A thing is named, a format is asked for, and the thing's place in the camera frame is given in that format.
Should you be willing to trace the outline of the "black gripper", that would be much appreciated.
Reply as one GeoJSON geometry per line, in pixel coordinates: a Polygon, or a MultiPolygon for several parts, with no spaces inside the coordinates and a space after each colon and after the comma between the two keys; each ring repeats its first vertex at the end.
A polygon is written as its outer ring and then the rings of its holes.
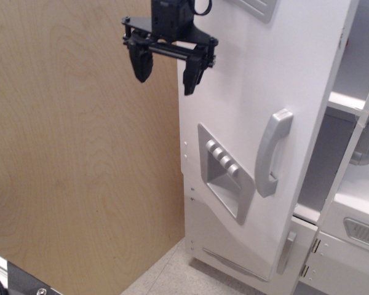
{"type": "Polygon", "coordinates": [[[203,72],[215,64],[218,40],[198,29],[195,16],[212,9],[209,1],[204,12],[197,12],[194,1],[151,1],[151,16],[124,17],[124,45],[127,46],[136,78],[144,83],[153,69],[153,53],[186,60],[183,72],[184,95],[192,95],[203,72]]]}

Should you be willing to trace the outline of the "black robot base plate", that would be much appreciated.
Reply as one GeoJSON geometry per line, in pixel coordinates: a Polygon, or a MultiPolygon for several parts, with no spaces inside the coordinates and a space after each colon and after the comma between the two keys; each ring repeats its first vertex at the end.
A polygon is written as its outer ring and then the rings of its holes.
{"type": "Polygon", "coordinates": [[[8,294],[61,294],[11,262],[0,266],[0,282],[8,294]]]}

